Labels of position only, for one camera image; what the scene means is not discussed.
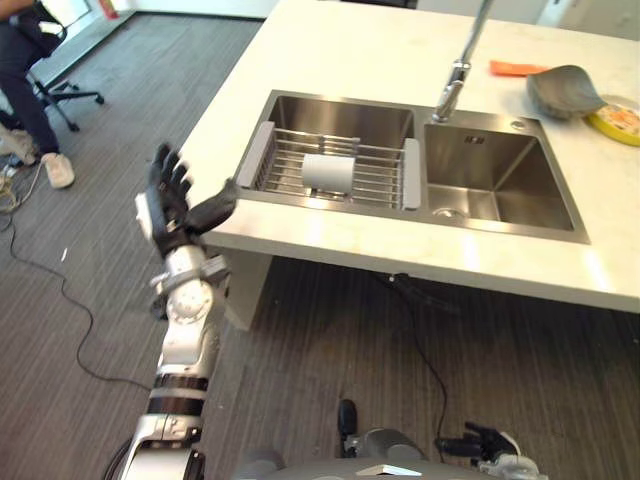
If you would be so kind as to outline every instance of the jeans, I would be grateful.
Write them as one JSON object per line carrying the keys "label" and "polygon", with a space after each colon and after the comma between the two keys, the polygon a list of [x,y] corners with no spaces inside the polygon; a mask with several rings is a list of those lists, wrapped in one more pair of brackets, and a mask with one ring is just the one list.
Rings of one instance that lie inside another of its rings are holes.
{"label": "jeans", "polygon": [[[33,93],[27,72],[40,59],[35,45],[7,22],[0,22],[0,89],[9,100],[18,125],[33,137],[40,153],[59,153],[58,139],[44,106]],[[3,124],[8,118],[1,115]]]}

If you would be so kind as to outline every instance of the kitchen island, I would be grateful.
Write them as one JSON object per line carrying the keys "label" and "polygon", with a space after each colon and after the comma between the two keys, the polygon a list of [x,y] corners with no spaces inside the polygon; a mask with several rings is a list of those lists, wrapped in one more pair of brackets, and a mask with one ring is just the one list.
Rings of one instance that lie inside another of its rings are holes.
{"label": "kitchen island", "polygon": [[[436,104],[472,18],[368,5],[282,0],[182,148],[189,201],[236,172],[272,90]],[[273,255],[401,273],[604,308],[640,311],[640,151],[582,120],[542,116],[522,78],[489,60],[576,64],[601,94],[638,99],[637,42],[489,20],[458,109],[542,122],[590,243],[240,200],[206,239],[234,272],[230,319],[249,328]]]}

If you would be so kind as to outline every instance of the sink drain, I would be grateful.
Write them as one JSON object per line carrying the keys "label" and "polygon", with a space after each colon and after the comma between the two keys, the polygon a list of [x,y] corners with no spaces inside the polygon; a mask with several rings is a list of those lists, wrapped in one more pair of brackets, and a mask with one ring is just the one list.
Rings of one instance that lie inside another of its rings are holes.
{"label": "sink drain", "polygon": [[433,211],[433,214],[436,217],[445,217],[445,218],[458,218],[463,219],[467,218],[467,215],[460,210],[451,207],[442,207]]}

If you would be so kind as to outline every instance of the faucet spout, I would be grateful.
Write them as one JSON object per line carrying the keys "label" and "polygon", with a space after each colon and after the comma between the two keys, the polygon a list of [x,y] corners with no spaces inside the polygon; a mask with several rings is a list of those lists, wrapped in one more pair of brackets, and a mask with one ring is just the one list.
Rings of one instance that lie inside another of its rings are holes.
{"label": "faucet spout", "polygon": [[484,24],[487,21],[492,4],[493,0],[483,0],[482,5],[480,6],[478,15],[473,22],[471,33],[467,39],[467,44],[462,51],[462,56],[453,62],[449,81],[447,82],[440,100],[438,101],[438,105],[433,112],[432,118],[435,122],[445,123],[449,121],[449,118],[455,110],[456,104],[458,103],[458,96],[462,91],[467,75],[471,71],[471,63],[469,63],[471,55],[476,48],[478,39],[480,38],[480,33],[482,33]]}

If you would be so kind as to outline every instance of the office chair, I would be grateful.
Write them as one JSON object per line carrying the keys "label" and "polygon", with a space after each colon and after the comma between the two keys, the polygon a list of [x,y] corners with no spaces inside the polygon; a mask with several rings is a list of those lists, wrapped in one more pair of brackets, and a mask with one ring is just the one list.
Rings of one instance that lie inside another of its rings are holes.
{"label": "office chair", "polygon": [[[39,26],[41,22],[58,25],[60,27],[60,31],[58,33],[43,32],[40,30]],[[56,48],[58,48],[67,38],[66,27],[57,18],[51,15],[40,1],[35,2],[33,7],[13,15],[9,19],[9,23],[38,48],[40,58],[35,61],[49,58],[54,50],[56,50]],[[40,98],[40,101],[45,108],[48,106],[53,107],[62,116],[67,123],[67,127],[72,132],[79,131],[80,127],[78,127],[78,124],[71,121],[62,108],[60,108],[59,103],[61,101],[95,97],[94,100],[96,103],[99,105],[104,104],[104,97],[100,95],[99,92],[81,91],[78,85],[69,81],[64,81],[60,84],[49,87],[42,83],[42,81],[36,77],[33,72],[29,72],[27,75],[33,83],[38,98]]]}

